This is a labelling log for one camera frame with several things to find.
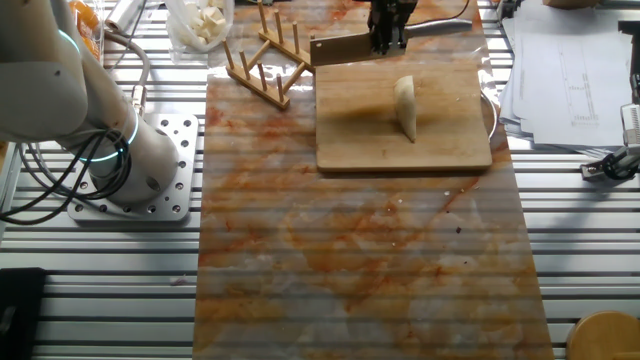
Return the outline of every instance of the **plastic bag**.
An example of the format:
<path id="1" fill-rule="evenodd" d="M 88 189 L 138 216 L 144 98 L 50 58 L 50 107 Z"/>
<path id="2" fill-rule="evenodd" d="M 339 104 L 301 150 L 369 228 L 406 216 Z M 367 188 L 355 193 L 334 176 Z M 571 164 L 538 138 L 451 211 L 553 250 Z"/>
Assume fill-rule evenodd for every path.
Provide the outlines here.
<path id="1" fill-rule="evenodd" d="M 204 45 L 198 40 L 198 35 L 189 26 L 190 17 L 185 4 L 195 3 L 196 0 L 166 0 L 165 4 L 169 10 L 167 17 L 167 32 L 171 40 L 172 48 L 170 49 L 171 58 L 176 62 L 183 53 L 207 53 L 220 45 L 222 40 L 229 33 L 229 29 L 233 25 L 234 0 L 224 0 L 224 8 L 222 14 L 226 21 L 225 29 L 210 43 Z"/>
<path id="2" fill-rule="evenodd" d="M 102 64 L 104 58 L 104 25 L 102 22 L 104 1 L 73 0 L 68 1 L 68 4 L 84 45 Z"/>

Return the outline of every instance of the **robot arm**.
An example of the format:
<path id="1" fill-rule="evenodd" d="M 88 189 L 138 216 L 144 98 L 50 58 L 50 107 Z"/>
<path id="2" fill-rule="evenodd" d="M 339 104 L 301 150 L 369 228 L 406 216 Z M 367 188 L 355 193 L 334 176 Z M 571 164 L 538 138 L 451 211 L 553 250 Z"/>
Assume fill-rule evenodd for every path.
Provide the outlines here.
<path id="1" fill-rule="evenodd" d="M 418 0 L 358 0 L 371 2 L 369 32 L 373 50 L 381 55 L 389 51 L 389 44 L 399 43 L 406 47 L 404 27 L 416 9 Z"/>
<path id="2" fill-rule="evenodd" d="M 49 0 L 0 1 L 0 140 L 50 140 L 85 119 L 82 48 L 56 20 Z"/>
<path id="3" fill-rule="evenodd" d="M 471 30 L 471 22 L 458 20 L 469 1 L 456 16 L 408 25 L 418 0 L 357 0 L 371 2 L 369 33 L 373 52 L 386 55 L 390 48 L 405 49 L 409 37 L 452 34 Z"/>

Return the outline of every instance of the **white paper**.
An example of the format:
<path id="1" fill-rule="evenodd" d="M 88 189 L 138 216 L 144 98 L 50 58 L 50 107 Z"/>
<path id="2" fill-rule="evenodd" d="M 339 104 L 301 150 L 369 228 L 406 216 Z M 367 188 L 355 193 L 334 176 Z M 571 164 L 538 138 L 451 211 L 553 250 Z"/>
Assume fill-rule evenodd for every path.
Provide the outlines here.
<path id="1" fill-rule="evenodd" d="M 537 143 L 621 146 L 620 107 L 631 89 L 617 26 L 591 12 L 565 15 L 516 22 L 513 112 L 535 123 L 524 128 Z"/>

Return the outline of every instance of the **plastic sheet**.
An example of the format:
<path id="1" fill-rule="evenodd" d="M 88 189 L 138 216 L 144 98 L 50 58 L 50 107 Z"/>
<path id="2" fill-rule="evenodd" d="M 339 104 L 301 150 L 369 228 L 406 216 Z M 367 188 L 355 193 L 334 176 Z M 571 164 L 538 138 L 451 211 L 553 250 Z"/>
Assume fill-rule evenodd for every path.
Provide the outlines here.
<path id="1" fill-rule="evenodd" d="M 68 3 L 84 45 L 102 64 L 104 58 L 104 0 L 73 0 Z"/>
<path id="2" fill-rule="evenodd" d="M 478 91 L 495 100 L 471 1 L 463 16 L 473 18 L 472 32 L 411 39 L 405 56 L 371 62 L 371 71 L 471 63 Z M 411 21 L 449 17 L 464 4 L 420 0 Z M 274 7 L 288 39 L 298 22 L 303 48 L 311 33 L 367 31 L 368 3 Z M 238 8 L 234 57 L 262 45 L 259 19 L 255 7 Z M 223 51 L 210 57 L 194 359 L 553 359 L 502 128 L 483 173 L 321 173 L 312 74 L 279 111 L 229 79 Z M 276 51 L 262 62 L 271 84 L 295 70 Z M 483 109 L 489 134 L 494 114 Z"/>

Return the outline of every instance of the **round wooden object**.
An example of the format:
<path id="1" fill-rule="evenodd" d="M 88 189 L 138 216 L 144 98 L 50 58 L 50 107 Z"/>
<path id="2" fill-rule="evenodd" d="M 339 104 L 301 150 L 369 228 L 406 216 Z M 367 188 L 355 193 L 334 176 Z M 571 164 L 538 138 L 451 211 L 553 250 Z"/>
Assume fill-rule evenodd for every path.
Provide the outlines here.
<path id="1" fill-rule="evenodd" d="M 617 311 L 580 320 L 567 338 L 567 360 L 640 359 L 640 321 Z"/>

